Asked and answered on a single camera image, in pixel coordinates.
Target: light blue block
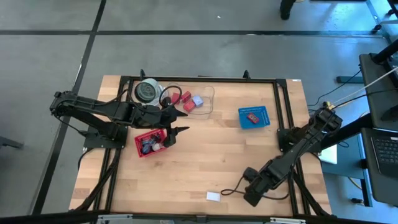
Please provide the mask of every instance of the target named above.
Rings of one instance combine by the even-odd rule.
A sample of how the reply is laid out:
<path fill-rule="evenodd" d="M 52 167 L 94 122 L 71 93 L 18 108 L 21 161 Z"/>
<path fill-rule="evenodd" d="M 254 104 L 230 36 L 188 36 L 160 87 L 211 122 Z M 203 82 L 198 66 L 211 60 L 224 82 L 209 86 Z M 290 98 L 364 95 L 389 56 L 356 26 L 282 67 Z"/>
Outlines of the light blue block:
<path fill-rule="evenodd" d="M 200 96 L 194 96 L 192 98 L 192 101 L 195 103 L 196 107 L 201 107 L 203 105 L 203 100 L 200 98 Z"/>

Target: concrete floor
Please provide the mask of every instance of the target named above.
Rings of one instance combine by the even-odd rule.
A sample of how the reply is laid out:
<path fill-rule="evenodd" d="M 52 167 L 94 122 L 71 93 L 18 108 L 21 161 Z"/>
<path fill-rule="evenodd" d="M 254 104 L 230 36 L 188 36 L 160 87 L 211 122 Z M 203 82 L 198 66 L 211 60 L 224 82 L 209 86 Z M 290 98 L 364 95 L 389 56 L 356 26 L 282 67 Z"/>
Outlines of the concrete floor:
<path fill-rule="evenodd" d="M 384 1 L 372 0 L 378 13 Z M 0 1 L 0 29 L 91 30 L 100 1 Z M 295 4 L 290 20 L 278 16 L 279 2 L 261 0 L 108 1 L 99 30 L 370 30 L 376 25 L 365 2 Z M 388 31 L 394 36 L 394 28 Z M 70 90 L 87 35 L 0 35 L 0 135 L 24 141 L 21 150 L 0 150 L 0 217 L 29 213 L 32 198 L 55 137 L 50 116 L 55 91 Z M 103 75 L 302 79 L 308 103 L 353 75 L 359 54 L 386 46 L 380 37 L 278 35 L 110 35 L 97 36 L 79 95 L 95 98 Z M 337 100 L 361 85 L 346 85 L 325 97 Z M 338 110 L 345 124 L 368 110 L 365 98 Z M 84 125 L 72 121 L 78 128 Z M 44 213 L 67 211 L 83 138 L 69 129 L 62 146 Z M 361 191 L 345 177 L 325 175 L 335 215 L 374 222 L 398 220 L 398 209 L 374 202 L 353 205 Z"/>

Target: wooden tabletop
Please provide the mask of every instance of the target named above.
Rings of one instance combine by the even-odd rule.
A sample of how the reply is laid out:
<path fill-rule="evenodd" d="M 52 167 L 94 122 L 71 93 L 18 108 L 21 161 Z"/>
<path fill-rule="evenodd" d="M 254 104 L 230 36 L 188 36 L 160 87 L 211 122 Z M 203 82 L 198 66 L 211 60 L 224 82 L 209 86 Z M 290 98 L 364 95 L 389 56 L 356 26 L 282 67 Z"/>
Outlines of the wooden tabletop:
<path fill-rule="evenodd" d="M 118 92 L 120 76 L 105 75 L 98 99 L 108 101 Z M 277 113 L 273 87 L 266 83 L 186 83 L 178 82 L 184 90 L 202 94 L 205 105 L 200 111 L 209 112 L 214 88 L 213 112 L 178 118 L 172 126 L 189 126 L 179 133 L 177 143 L 163 152 L 139 158 L 134 137 L 149 130 L 129 128 L 126 147 L 122 150 L 114 190 L 112 212 L 173 213 L 208 215 L 280 215 L 291 216 L 290 199 L 277 201 L 263 198 L 252 207 L 241 194 L 221 196 L 221 202 L 206 200 L 207 192 L 233 189 L 246 167 L 260 169 L 269 159 L 280 155 L 276 130 Z M 303 126 L 309 116 L 300 80 L 287 80 L 290 104 L 296 126 Z M 279 90 L 287 117 L 282 89 Z M 271 125 L 242 130 L 238 108 L 266 106 Z M 79 206 L 98 182 L 104 149 L 94 149 L 82 160 L 73 191 L 70 208 Z M 302 156 L 305 183 L 309 191 L 327 212 L 329 200 L 319 160 L 310 154 Z M 244 190 L 242 181 L 239 190 Z M 104 208 L 105 186 L 100 208 Z M 268 196 L 283 197 L 288 192 L 284 182 Z M 299 210 L 301 197 L 296 188 Z"/>

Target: blue plastic tray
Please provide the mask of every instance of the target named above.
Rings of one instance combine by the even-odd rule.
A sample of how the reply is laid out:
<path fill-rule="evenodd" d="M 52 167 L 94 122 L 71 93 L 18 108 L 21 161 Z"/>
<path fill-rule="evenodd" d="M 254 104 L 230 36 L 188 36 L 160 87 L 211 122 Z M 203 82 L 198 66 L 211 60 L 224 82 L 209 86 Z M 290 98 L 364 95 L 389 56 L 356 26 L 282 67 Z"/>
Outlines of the blue plastic tray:
<path fill-rule="evenodd" d="M 242 129 L 251 129 L 251 128 L 263 128 L 271 124 L 269 121 L 267 108 L 265 106 L 253 106 L 249 108 L 239 108 L 239 122 L 241 123 Z M 257 124 L 253 124 L 248 119 L 248 114 L 253 113 L 259 118 L 259 122 Z"/>

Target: red plastic basket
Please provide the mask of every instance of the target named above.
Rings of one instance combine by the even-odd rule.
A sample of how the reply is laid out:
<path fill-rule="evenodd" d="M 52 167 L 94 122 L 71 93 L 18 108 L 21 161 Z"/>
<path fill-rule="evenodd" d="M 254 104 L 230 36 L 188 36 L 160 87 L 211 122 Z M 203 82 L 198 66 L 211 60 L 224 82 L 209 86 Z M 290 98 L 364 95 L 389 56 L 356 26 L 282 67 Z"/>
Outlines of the red plastic basket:
<path fill-rule="evenodd" d="M 137 136 L 137 137 L 134 138 L 134 140 L 135 140 L 135 142 L 136 142 L 137 152 L 138 152 L 138 156 L 139 156 L 139 157 L 147 157 L 147 156 L 153 155 L 153 154 L 155 154 L 155 153 L 158 153 L 158 152 L 163 151 L 163 150 L 166 149 L 166 147 L 162 146 L 162 147 L 161 147 L 159 150 L 157 150 L 157 151 L 152 151 L 152 152 L 150 152 L 150 153 L 148 153 L 148 154 L 146 154 L 146 155 L 143 155 L 143 153 L 141 152 L 141 149 L 142 149 L 141 141 L 142 141 L 142 140 L 149 140 L 150 137 L 151 137 L 153 134 L 158 134 L 158 135 L 160 136 L 160 139 L 161 139 L 162 142 L 163 142 L 163 140 L 166 138 L 166 134 L 164 133 L 164 131 L 163 131 L 162 129 L 156 129 L 156 130 L 150 131 L 150 132 L 148 132 L 148 133 L 141 134 L 141 135 L 139 135 L 139 136 Z"/>

